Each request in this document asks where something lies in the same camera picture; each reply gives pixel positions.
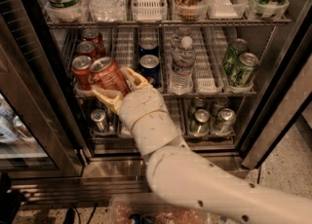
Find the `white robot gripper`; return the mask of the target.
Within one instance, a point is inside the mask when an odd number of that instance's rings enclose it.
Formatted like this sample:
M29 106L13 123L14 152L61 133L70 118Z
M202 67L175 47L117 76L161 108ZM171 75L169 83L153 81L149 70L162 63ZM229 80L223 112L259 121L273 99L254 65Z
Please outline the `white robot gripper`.
M187 144L176 128L163 96L140 74L132 68L120 68L131 93L125 98L119 91L105 90L92 85L91 91L113 113L119 115L121 122L130 131L142 157L147 157L163 146Z

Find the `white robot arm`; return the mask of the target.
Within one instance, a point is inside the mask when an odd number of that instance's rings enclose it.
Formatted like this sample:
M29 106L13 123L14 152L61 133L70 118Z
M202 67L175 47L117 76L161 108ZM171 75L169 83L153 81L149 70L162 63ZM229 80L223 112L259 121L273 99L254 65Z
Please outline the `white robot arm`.
M129 67L130 91L93 85L92 92L128 128L146 163L149 188L164 202L228 217L242 224L306 224L312 200L252 184L191 151L163 96Z

